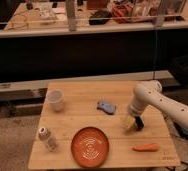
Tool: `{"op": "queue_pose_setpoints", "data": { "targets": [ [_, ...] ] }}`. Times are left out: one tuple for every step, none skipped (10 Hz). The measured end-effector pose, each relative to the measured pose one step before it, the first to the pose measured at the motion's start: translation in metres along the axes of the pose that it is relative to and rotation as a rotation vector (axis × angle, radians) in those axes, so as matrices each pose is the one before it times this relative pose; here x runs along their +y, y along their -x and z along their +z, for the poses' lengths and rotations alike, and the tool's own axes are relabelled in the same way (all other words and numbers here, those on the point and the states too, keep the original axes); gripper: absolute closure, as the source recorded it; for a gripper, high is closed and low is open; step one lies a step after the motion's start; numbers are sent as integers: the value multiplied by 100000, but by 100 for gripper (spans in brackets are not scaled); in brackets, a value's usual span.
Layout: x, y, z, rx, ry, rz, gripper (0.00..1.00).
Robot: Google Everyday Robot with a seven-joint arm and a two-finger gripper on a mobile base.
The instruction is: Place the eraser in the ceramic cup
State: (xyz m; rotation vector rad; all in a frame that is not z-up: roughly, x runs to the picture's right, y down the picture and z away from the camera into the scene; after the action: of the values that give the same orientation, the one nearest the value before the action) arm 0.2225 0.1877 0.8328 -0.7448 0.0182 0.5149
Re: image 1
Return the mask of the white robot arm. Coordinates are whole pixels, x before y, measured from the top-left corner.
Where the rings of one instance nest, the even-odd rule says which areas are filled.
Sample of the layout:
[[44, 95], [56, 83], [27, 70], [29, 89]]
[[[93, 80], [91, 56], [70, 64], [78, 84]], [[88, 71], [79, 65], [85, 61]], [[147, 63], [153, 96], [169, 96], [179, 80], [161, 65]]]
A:
[[129, 130], [148, 105], [167, 114], [173, 121], [188, 131], [188, 106], [162, 94], [162, 85], [157, 80], [142, 81], [133, 88], [131, 102], [123, 119], [123, 128]]

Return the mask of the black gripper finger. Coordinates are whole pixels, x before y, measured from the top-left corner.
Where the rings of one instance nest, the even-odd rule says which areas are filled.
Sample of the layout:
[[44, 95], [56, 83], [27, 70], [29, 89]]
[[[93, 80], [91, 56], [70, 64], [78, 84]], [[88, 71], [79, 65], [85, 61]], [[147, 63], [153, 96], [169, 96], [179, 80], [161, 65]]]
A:
[[140, 116], [136, 116], [135, 117], [135, 122], [136, 122], [136, 125], [137, 125], [137, 130], [143, 129], [144, 123], [143, 123], [143, 121], [142, 121]]

